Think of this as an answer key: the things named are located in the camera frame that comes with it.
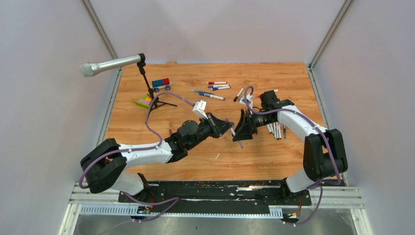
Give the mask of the brown cap marker pen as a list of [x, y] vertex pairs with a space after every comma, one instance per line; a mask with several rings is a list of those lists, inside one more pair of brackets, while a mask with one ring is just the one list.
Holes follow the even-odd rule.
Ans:
[[268, 130], [269, 133], [273, 132], [273, 128], [270, 124], [267, 124], [266, 127], [267, 127], [267, 130]]

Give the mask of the light green cap marker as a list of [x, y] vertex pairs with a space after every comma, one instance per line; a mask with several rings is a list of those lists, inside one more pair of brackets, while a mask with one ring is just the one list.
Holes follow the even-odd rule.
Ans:
[[277, 123], [276, 122], [273, 123], [273, 133], [274, 133], [275, 140], [278, 140], [278, 130], [277, 130]]

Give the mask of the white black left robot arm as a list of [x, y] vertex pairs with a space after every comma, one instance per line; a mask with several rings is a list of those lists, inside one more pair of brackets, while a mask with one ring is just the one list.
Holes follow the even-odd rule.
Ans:
[[177, 162], [207, 138], [217, 139], [233, 126], [233, 122], [208, 113], [207, 118], [199, 122], [185, 121], [161, 142], [128, 145], [117, 143], [114, 138], [106, 139], [80, 161], [83, 170], [80, 181], [87, 184], [79, 186], [91, 193], [114, 189], [130, 194], [138, 202], [145, 202], [150, 196], [148, 183], [141, 173], [127, 172], [128, 168]]

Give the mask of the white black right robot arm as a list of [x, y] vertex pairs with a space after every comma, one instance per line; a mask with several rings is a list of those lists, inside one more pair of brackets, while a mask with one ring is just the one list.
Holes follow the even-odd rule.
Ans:
[[241, 111], [233, 141], [253, 139], [259, 127], [280, 123], [288, 127], [303, 143], [302, 168], [283, 179], [279, 197], [285, 204], [292, 204], [299, 194], [322, 184], [340, 185], [341, 173], [348, 169], [342, 133], [338, 129], [327, 129], [303, 114], [290, 100], [281, 100], [275, 91], [260, 95], [261, 108], [253, 110], [252, 94], [240, 96], [246, 105]]

